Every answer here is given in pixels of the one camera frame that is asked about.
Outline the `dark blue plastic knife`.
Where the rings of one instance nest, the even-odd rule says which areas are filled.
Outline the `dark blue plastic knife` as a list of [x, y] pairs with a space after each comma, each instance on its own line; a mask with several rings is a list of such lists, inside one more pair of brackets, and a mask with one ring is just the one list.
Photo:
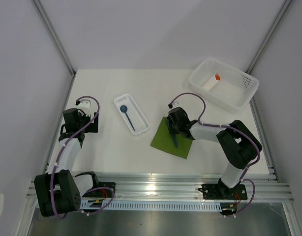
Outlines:
[[172, 138], [174, 147], [175, 147], [175, 148], [178, 148], [178, 141], [177, 141], [177, 136], [176, 136], [176, 134], [171, 134], [171, 138]]

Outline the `dark blue plastic spoon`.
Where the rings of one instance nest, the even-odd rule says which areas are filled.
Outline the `dark blue plastic spoon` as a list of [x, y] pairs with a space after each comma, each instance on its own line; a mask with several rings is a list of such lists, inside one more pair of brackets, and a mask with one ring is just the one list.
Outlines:
[[133, 126], [133, 124], [132, 124], [132, 122], [131, 122], [128, 114], [127, 114], [127, 110], [128, 110], [127, 106], [121, 105], [120, 111], [125, 114], [125, 116], [126, 116], [128, 122], [129, 122], [130, 126], [132, 127], [133, 131], [135, 131], [135, 128], [134, 128], [134, 126]]

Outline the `dark blue plastic fork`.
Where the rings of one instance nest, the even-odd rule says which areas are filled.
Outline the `dark blue plastic fork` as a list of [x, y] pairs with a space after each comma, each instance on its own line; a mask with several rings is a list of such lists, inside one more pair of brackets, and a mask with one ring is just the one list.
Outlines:
[[166, 126], [168, 128], [168, 132], [169, 132], [169, 135], [170, 135], [170, 137], [172, 139], [174, 147], [178, 148], [178, 142], [177, 142], [176, 133], [173, 131], [173, 128], [171, 127], [171, 123], [170, 123], [169, 118], [166, 118]]

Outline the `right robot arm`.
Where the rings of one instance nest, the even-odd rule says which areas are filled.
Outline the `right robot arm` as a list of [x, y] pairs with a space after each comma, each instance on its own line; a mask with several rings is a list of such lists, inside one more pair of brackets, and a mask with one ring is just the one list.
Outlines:
[[217, 184], [216, 193], [222, 198], [234, 195], [249, 167], [260, 160], [262, 146], [240, 120], [221, 125], [191, 121], [183, 108], [176, 107], [169, 111], [167, 122], [171, 135], [220, 144], [229, 162]]

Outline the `green paper napkin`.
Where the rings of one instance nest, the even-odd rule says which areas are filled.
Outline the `green paper napkin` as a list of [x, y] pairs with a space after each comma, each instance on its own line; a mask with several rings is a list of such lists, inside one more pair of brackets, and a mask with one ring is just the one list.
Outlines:
[[174, 147], [166, 126], [166, 117], [163, 117], [151, 142], [151, 147], [165, 153], [187, 159], [193, 141], [182, 137], [180, 134], [177, 134], [176, 136], [178, 148]]

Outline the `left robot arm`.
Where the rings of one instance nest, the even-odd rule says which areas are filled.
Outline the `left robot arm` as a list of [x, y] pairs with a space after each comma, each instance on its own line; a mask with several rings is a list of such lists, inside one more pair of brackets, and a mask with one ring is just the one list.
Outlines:
[[34, 179], [40, 212], [44, 217], [62, 218], [60, 215], [78, 211], [83, 194], [94, 197], [100, 192], [100, 184], [93, 180], [91, 172], [78, 176], [76, 180], [71, 174], [85, 134], [98, 132], [98, 112], [91, 118], [83, 110], [71, 108], [63, 112], [63, 118], [58, 156], [44, 174]]

